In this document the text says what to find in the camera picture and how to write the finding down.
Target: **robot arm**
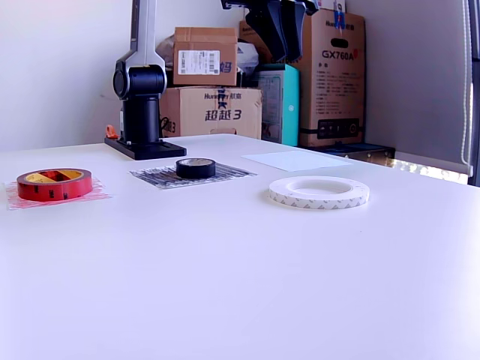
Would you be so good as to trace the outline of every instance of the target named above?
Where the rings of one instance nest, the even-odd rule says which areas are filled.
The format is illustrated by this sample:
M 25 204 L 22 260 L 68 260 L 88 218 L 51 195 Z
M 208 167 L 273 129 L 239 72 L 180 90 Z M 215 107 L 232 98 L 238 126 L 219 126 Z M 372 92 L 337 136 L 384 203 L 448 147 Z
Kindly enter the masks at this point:
M 317 0 L 222 0 L 224 9 L 247 8 L 247 24 L 262 38 L 276 62 L 302 57 L 305 15 L 319 10 Z
M 247 23 L 280 61 L 302 56 L 305 14 L 317 0 L 222 0 L 223 8 L 248 8 Z M 161 139 L 158 99 L 167 87 L 165 61 L 155 52 L 157 0 L 133 0 L 130 51 L 115 66 L 113 88 L 122 102 L 121 137 L 105 143 L 135 160 L 185 156 L 186 150 Z

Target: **black tape roll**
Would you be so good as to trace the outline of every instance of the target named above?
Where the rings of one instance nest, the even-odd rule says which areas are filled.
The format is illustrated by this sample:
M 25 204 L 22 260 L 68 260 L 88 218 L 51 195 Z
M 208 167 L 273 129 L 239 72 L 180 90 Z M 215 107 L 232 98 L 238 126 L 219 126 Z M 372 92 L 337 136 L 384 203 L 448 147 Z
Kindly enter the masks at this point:
M 215 176 L 217 164 L 209 159 L 177 161 L 177 175 L 183 179 L 208 179 Z

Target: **teal box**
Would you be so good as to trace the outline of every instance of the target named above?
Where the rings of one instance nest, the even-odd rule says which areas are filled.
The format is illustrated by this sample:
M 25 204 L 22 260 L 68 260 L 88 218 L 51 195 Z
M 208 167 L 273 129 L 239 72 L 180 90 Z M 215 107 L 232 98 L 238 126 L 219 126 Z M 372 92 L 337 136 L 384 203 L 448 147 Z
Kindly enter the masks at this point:
M 263 93 L 262 140 L 299 144 L 300 73 L 287 64 L 258 67 L 253 81 Z

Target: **brown cardboard box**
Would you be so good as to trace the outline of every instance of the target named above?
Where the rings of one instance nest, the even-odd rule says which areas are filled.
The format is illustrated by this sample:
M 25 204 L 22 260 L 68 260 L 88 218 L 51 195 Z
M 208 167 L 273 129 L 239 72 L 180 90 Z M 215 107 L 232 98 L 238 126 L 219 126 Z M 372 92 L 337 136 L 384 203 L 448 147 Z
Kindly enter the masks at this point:
M 160 100 L 165 137 L 238 134 L 261 139 L 262 92 L 255 88 L 168 88 Z
M 319 10 L 305 18 L 304 55 L 291 64 L 301 76 L 301 146 L 363 140 L 365 20 L 346 13 L 345 23 L 345 29 L 335 28 L 334 12 L 330 10 Z M 244 35 L 242 25 L 240 30 L 240 38 L 247 40 L 246 29 Z M 257 34 L 250 33 L 249 41 L 262 51 L 264 44 Z M 272 60 L 269 53 L 264 56 Z
M 235 86 L 237 43 L 234 28 L 176 28 L 173 83 Z

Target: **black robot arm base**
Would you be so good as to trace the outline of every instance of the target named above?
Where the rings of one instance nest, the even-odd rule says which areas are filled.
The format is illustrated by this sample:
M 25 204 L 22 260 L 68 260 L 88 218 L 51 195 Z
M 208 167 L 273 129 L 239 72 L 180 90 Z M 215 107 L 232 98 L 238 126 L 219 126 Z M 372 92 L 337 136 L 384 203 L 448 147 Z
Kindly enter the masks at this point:
M 152 160 L 164 158 L 180 158 L 187 154 L 187 149 L 163 140 L 145 145 L 131 144 L 120 140 L 105 138 L 105 143 L 134 160 Z

